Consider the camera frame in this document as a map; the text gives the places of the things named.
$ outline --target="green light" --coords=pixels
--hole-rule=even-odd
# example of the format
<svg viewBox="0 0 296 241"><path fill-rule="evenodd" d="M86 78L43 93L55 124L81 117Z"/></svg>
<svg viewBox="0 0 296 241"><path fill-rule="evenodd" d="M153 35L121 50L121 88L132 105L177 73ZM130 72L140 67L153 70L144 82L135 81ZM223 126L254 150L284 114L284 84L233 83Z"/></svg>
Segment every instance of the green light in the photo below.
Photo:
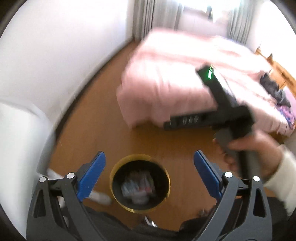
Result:
<svg viewBox="0 0 296 241"><path fill-rule="evenodd" d="M207 77L208 77L209 79L212 78L212 71L211 71L211 70L209 70L209 73L208 73Z"/></svg>

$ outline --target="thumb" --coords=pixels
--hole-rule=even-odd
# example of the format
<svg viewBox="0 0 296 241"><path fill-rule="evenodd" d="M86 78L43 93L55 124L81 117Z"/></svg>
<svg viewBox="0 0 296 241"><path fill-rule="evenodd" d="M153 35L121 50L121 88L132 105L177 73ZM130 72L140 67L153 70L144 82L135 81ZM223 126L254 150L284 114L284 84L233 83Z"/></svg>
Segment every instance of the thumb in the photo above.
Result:
<svg viewBox="0 0 296 241"><path fill-rule="evenodd" d="M246 137L242 137L236 140L231 141L228 144L228 148L231 150L255 150L256 142L254 141L253 135L248 135Z"/></svg>

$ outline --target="silver screw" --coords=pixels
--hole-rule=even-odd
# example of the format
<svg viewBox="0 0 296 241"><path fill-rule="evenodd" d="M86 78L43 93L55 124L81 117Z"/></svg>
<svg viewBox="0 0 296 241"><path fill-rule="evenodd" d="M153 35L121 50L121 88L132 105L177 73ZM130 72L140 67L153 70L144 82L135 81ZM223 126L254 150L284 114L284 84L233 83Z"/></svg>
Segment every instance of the silver screw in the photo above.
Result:
<svg viewBox="0 0 296 241"><path fill-rule="evenodd" d="M225 172L225 177L227 177L227 178L231 178L233 175L232 175L232 173L231 172Z"/></svg>
<svg viewBox="0 0 296 241"><path fill-rule="evenodd" d="M257 177L257 176L254 176L254 177L253 177L253 180L254 180L255 182L259 182L259 181L260 181L260 178Z"/></svg>
<svg viewBox="0 0 296 241"><path fill-rule="evenodd" d="M46 177L41 177L41 178L39 178L39 182L43 183L43 182L45 182L45 181L46 181Z"/></svg>
<svg viewBox="0 0 296 241"><path fill-rule="evenodd" d="M75 177L75 174L73 172L67 174L67 178L71 179L73 177Z"/></svg>

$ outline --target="purple patterned fabric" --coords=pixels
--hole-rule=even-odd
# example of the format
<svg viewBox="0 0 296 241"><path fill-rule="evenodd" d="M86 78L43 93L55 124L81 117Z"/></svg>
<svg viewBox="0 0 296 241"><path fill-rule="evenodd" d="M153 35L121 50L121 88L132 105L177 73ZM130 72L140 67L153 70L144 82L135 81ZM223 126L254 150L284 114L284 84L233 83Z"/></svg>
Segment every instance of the purple patterned fabric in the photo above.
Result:
<svg viewBox="0 0 296 241"><path fill-rule="evenodd" d="M285 106L285 105L277 105L276 108L278 111L286 118L288 125L290 129L294 129L294 122L295 122L295 117L294 114L291 111L291 108Z"/></svg>

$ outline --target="person's arm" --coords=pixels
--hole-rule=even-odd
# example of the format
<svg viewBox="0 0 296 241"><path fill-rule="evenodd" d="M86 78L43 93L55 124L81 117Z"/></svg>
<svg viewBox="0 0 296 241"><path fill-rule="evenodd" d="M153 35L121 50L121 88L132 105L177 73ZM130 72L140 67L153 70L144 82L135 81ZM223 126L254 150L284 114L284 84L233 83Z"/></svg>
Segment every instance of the person's arm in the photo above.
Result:
<svg viewBox="0 0 296 241"><path fill-rule="evenodd" d="M264 186L284 202L287 214L290 216L296 208L296 159L285 146L278 148L283 152L283 158L276 173Z"/></svg>
<svg viewBox="0 0 296 241"><path fill-rule="evenodd" d="M285 146L279 144L268 134L255 131L253 135L239 138L229 143L233 150L254 150L258 152L261 177L264 186L272 190L277 198L284 202L288 215L296 208L296 158ZM230 170L237 171L235 160L223 153Z"/></svg>

